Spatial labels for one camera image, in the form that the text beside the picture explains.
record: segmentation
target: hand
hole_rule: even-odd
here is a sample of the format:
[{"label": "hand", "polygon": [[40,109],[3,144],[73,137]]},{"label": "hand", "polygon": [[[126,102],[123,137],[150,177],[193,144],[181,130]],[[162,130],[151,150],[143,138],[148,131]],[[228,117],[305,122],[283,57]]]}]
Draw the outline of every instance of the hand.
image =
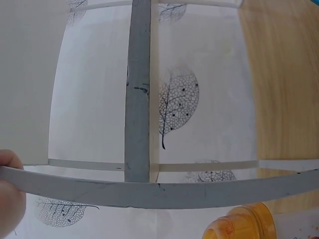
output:
[{"label": "hand", "polygon": [[[0,150],[0,166],[23,169],[19,157],[11,150]],[[0,239],[12,232],[25,213],[26,196],[15,186],[0,180]]]}]

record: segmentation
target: horizontal white strip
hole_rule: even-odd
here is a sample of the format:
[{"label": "horizontal white strip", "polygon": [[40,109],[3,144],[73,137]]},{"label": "horizontal white strip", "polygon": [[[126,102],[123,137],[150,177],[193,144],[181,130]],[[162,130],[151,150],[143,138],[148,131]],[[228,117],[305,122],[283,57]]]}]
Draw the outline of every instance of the horizontal white strip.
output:
[{"label": "horizontal white strip", "polygon": [[258,160],[220,162],[220,163],[164,163],[159,165],[160,172],[203,172],[258,168]]},{"label": "horizontal white strip", "polygon": [[[159,165],[160,172],[201,172],[257,168],[257,160],[220,163],[165,163]],[[89,170],[124,171],[123,163],[87,162],[49,159],[50,166]]]},{"label": "horizontal white strip", "polygon": [[132,5],[132,1],[125,0],[125,1],[112,1],[112,2],[106,2],[106,3],[92,4],[87,6],[71,8],[70,12],[87,11],[87,10],[106,8],[106,7],[112,7],[112,6],[127,6],[127,5]]},{"label": "horizontal white strip", "polygon": [[0,167],[0,180],[19,190],[97,206],[199,209],[256,203],[319,188],[319,170],[281,177],[215,183],[125,183],[50,176]]},{"label": "horizontal white strip", "polygon": [[[233,2],[226,1],[212,1],[212,0],[160,0],[160,3],[175,3],[175,4],[194,4],[194,5],[209,5],[209,6],[221,6],[221,7],[231,7],[238,8],[240,5]],[[125,1],[112,1],[106,3],[92,4],[87,6],[81,6],[77,8],[71,8],[70,12],[78,12],[78,11],[88,11],[92,9],[113,7],[113,6],[127,6],[132,5],[131,0]]]},{"label": "horizontal white strip", "polygon": [[87,162],[50,158],[49,165],[56,167],[79,168],[90,170],[124,171],[123,163]]}]

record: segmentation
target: wooden table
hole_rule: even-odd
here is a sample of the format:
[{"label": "wooden table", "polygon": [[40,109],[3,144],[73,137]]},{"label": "wooden table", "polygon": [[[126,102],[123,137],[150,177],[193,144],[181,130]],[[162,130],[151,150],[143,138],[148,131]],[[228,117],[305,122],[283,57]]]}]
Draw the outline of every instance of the wooden table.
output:
[{"label": "wooden table", "polygon": [[[319,6],[244,0],[239,16],[252,72],[258,158],[319,158]],[[259,169],[258,177],[289,173]],[[283,213],[319,207],[318,199],[315,191],[266,204]]]}]

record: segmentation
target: black leaf print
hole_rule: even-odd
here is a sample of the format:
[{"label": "black leaf print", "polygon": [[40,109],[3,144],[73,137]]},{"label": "black leaf print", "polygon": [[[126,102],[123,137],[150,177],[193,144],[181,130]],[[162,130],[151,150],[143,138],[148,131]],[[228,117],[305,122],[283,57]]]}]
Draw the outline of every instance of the black leaf print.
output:
[{"label": "black leaf print", "polygon": [[77,223],[87,207],[99,209],[96,206],[39,197],[35,203],[35,215],[48,226],[67,227]]},{"label": "black leaf print", "polygon": [[[77,8],[81,6],[87,6],[88,0],[66,0],[70,8]],[[71,12],[68,17],[67,26],[73,26],[79,22],[86,11]]]},{"label": "black leaf print", "polygon": [[196,110],[199,98],[197,79],[187,66],[169,72],[169,82],[159,89],[159,133],[163,149],[164,136],[182,127]]},{"label": "black leaf print", "polygon": [[180,20],[186,12],[186,4],[159,4],[159,21],[174,23]]},{"label": "black leaf print", "polygon": [[[218,163],[217,160],[212,160],[212,163]],[[231,170],[220,171],[205,171],[205,172],[188,172],[186,175],[187,183],[199,182],[220,182],[220,181],[235,181],[236,177]]]}]

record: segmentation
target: vertical gray bar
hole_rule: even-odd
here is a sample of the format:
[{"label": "vertical gray bar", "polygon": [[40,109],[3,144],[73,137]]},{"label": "vertical gray bar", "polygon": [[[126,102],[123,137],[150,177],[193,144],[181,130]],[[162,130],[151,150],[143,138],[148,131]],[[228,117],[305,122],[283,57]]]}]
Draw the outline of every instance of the vertical gray bar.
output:
[{"label": "vertical gray bar", "polygon": [[133,0],[125,103],[125,181],[150,180],[151,0]]}]

